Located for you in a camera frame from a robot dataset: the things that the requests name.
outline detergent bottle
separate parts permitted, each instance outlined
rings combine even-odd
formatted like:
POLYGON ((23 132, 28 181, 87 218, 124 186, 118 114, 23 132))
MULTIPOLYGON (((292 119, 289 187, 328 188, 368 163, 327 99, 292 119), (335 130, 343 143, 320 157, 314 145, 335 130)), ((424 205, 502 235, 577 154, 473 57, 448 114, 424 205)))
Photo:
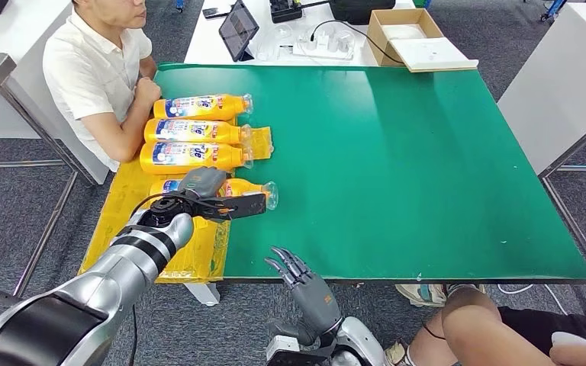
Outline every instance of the detergent bottle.
POLYGON ((156 181, 150 187, 150 196, 159 193, 176 191, 179 188, 180 179, 167 179, 165 181, 156 181))
POLYGON ((217 94, 201 97, 161 99, 153 105, 155 118, 188 120, 232 120, 238 114, 253 112, 253 97, 217 94))
POLYGON ((223 143, 146 143, 140 150, 140 167, 150 174, 181 174, 199 166, 230 171, 253 167, 253 152, 223 143))
POLYGON ((264 185, 254 185, 246 179, 230 178, 221 187, 223 196, 236 197, 248 194, 263 193, 266 195, 266 208, 274 210, 279 202, 279 191, 277 184, 270 181, 264 185))
MULTIPOLYGON (((180 179, 168 179, 157 181, 150 188, 150 195, 175 191, 179 187, 180 179)), ((230 178, 226 180, 219 190, 219 195, 225 197, 237 197, 248 194, 263 193, 266 195, 266 208, 274 210, 279 201, 277 184, 270 181, 264 185, 254 185, 245 179, 230 178)))
POLYGON ((181 141, 184 143, 250 143, 250 126, 235 127, 214 120, 154 118, 145 125, 145 141, 181 141))

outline gray carpet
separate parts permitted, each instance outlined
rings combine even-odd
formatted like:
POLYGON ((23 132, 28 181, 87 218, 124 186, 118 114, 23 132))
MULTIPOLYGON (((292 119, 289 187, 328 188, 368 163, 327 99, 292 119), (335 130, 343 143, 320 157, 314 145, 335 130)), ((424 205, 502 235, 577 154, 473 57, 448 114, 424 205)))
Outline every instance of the gray carpet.
MULTIPOLYGON (((147 0, 145 31, 153 39, 157 61, 183 61, 201 4, 202 0, 187 1, 184 14, 179 14, 173 0, 147 0)), ((482 77, 496 99, 548 29, 537 21, 543 7, 534 0, 435 0, 430 12, 466 55, 480 59, 482 77)), ((40 141, 0 140, 0 160, 12 159, 53 159, 53 154, 40 141)), ((586 149, 574 160, 586 163, 586 149)), ((14 287, 68 177, 63 167, 0 169, 0 289, 14 287)), ((558 173, 553 179, 586 232, 586 174, 558 173)), ((78 182, 26 295, 49 290, 76 273, 110 181, 111 177, 96 188, 78 182)), ((410 340, 420 320, 432 313, 411 307, 389 285, 332 288, 343 312, 359 317, 383 346, 397 337, 410 340)), ((586 285, 552 289, 567 310, 586 313, 586 285)), ((279 284, 220 284, 219 291, 221 304, 207 308, 184 286, 153 287, 137 307, 136 364, 262 364, 269 340, 265 322, 273 317, 292 321, 297 316, 290 293, 279 284)), ((505 295, 490 286, 489 293, 501 305, 559 312, 540 285, 518 295, 505 295)), ((128 319, 107 364, 126 364, 132 338, 128 319)))

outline green tabletop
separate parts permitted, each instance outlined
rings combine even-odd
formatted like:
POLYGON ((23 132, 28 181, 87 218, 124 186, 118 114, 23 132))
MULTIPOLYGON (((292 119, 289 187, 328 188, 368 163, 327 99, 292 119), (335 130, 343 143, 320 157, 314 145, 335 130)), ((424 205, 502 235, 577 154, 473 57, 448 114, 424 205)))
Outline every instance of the green tabletop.
POLYGON ((270 246, 329 279, 586 280, 586 264, 477 71, 164 65, 163 96, 253 95, 275 151, 237 176, 279 206, 232 222, 225 278, 270 246))

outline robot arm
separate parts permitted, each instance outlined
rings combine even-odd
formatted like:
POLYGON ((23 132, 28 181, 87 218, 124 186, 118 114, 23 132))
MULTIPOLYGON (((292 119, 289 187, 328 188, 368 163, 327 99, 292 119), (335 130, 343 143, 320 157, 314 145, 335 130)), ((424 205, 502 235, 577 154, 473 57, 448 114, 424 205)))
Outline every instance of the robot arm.
POLYGON ((0 316, 0 366, 98 365, 123 319, 194 230, 192 218, 266 210, 266 196, 215 197, 226 173, 189 172, 176 192, 138 210, 84 274, 0 316))
POLYGON ((291 289, 302 317, 296 326, 279 321, 269 324, 275 337, 266 349, 268 366, 292 364, 291 360, 294 364, 322 364, 328 360, 331 366, 391 366, 367 326, 352 316, 343 318, 333 292, 320 275, 287 249, 271 250, 284 265, 273 258, 265 261, 291 289), (318 336, 319 348, 300 349, 299 345, 312 345, 318 336))

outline sneaker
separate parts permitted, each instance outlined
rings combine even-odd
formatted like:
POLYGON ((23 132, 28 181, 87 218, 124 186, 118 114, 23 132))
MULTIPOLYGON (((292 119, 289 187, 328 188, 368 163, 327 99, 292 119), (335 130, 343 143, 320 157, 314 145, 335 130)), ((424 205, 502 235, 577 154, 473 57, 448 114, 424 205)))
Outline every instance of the sneaker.
POLYGON ((405 360, 407 353, 407 344, 403 339, 397 340, 390 348, 385 350, 385 358, 388 364, 393 366, 409 366, 405 360))
MULTIPOLYGON (((412 305, 416 307, 443 307, 446 305, 448 294, 461 287, 474 285, 455 284, 445 286, 443 284, 397 284, 396 290, 405 296, 412 305)), ((486 294, 483 285, 475 286, 482 293, 486 294)))

